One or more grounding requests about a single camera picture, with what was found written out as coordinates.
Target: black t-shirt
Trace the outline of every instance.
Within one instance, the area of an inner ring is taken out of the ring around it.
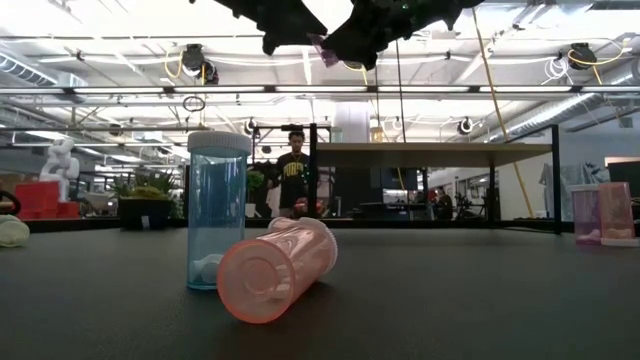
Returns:
[[[278,158],[276,168],[280,175],[280,209],[292,208],[296,200],[305,197],[307,192],[307,167],[309,156],[305,154],[284,154]]]
[[[442,206],[438,219],[451,220],[451,218],[453,218],[453,201],[451,200],[451,196],[447,194],[443,195],[440,200],[438,200],[438,205]]]

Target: white lid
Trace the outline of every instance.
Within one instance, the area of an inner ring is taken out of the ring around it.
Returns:
[[[583,184],[583,185],[572,185],[569,186],[569,191],[598,191],[598,184]]]
[[[225,148],[251,152],[251,139],[247,136],[225,131],[196,131],[189,134],[187,150],[196,148]]]

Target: white cloth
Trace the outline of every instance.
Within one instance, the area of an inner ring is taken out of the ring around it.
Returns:
[[[280,185],[267,193],[267,205],[271,209],[271,217],[280,216]]]

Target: yellow cable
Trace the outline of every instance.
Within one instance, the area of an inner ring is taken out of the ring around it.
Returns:
[[[167,53],[164,56],[164,70],[167,72],[167,75],[169,75],[169,77],[171,78],[178,78],[180,77],[180,74],[182,74],[182,53],[183,51],[180,51],[180,60],[178,63],[178,73],[177,74],[173,74],[171,71],[169,71],[169,52],[167,51]]]
[[[616,57],[611,58],[611,59],[609,59],[609,60],[600,61],[600,62],[594,62],[594,63],[593,63],[593,62],[588,62],[588,61],[578,60],[578,59],[574,58],[573,56],[571,56],[571,54],[573,54],[573,53],[575,52],[575,50],[573,50],[573,49],[572,49],[572,50],[570,50],[570,51],[567,53],[567,56],[569,57],[569,59],[573,60],[574,62],[577,62],[578,64],[582,64],[582,65],[591,65],[591,66],[600,66],[600,65],[605,65],[605,64],[612,63],[612,62],[614,62],[614,61],[616,61],[616,60],[620,59],[620,58],[622,57],[622,55],[624,54],[624,47],[625,47],[625,45],[626,45],[626,42],[623,42],[623,43],[622,43],[622,46],[620,47],[620,53],[619,53]]]
[[[502,114],[500,113],[500,107],[498,106],[498,99],[496,98],[496,90],[493,86],[493,78],[491,77],[491,69],[489,69],[489,62],[487,61],[487,54],[484,51],[484,43],[482,42],[482,35],[480,34],[480,26],[478,25],[478,16],[476,15],[476,8],[471,9],[473,12],[473,22],[476,25],[476,34],[478,35],[478,42],[480,43],[480,51],[482,54],[482,60],[484,62],[484,68],[487,72],[487,80],[489,81],[489,88],[491,89],[491,98],[493,99],[493,106],[496,109],[496,115],[498,117],[498,121],[500,122],[500,128],[502,129],[502,135],[505,140],[509,140],[509,134],[507,133],[507,129],[504,126],[504,121],[502,120]],[[520,168],[518,168],[518,163],[513,163],[513,169],[516,172],[516,177],[518,178],[518,182],[520,183],[520,190],[522,190],[522,195],[524,196],[524,202],[527,205],[527,210],[529,211],[529,217],[533,218],[533,209],[531,208],[531,202],[529,202],[529,195],[527,194],[527,190],[524,187],[524,182],[522,181],[522,176],[520,175]]]
[[[598,79],[598,84],[602,85],[602,79],[600,78],[600,73],[598,73],[598,68],[596,66],[593,67],[593,73],[596,74],[596,79]]]
[[[347,66],[347,64],[344,64],[344,67],[346,67],[347,69],[349,69],[351,71],[360,71],[360,72],[362,72],[362,79],[364,80],[364,84],[366,86],[369,86],[369,81],[367,81],[367,70],[365,70],[364,66],[360,67],[360,70],[355,70],[353,68],[350,68],[349,66]],[[373,106],[373,108],[375,109],[375,106],[373,104],[373,100],[371,100],[371,98],[369,98],[369,101],[371,102],[371,106]],[[386,132],[383,131],[382,135],[384,135],[384,138],[387,139],[387,142],[391,142],[389,140],[389,137],[387,137],[387,133]],[[398,180],[400,180],[400,187],[402,188],[402,191],[407,191],[406,188],[404,187],[404,181],[402,181],[402,173],[400,172],[400,168],[396,168],[396,170],[398,171]]]
[[[600,77],[600,72],[598,71],[597,66],[593,67],[593,73],[596,74],[596,79],[598,80],[598,84],[603,85],[602,78]],[[618,123],[621,123],[622,119],[620,119],[620,114],[618,113],[618,109],[615,106],[613,106],[609,98],[607,98],[607,102],[609,103],[609,106],[611,106],[611,108],[613,109],[613,113],[616,115],[616,119],[618,119]]]

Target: desk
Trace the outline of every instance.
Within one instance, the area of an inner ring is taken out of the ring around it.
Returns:
[[[2,359],[640,358],[638,251],[500,230],[334,233],[334,270],[266,326],[186,289],[185,229],[35,234],[0,249]]]
[[[551,145],[483,143],[318,143],[319,166],[486,167],[551,152]]]

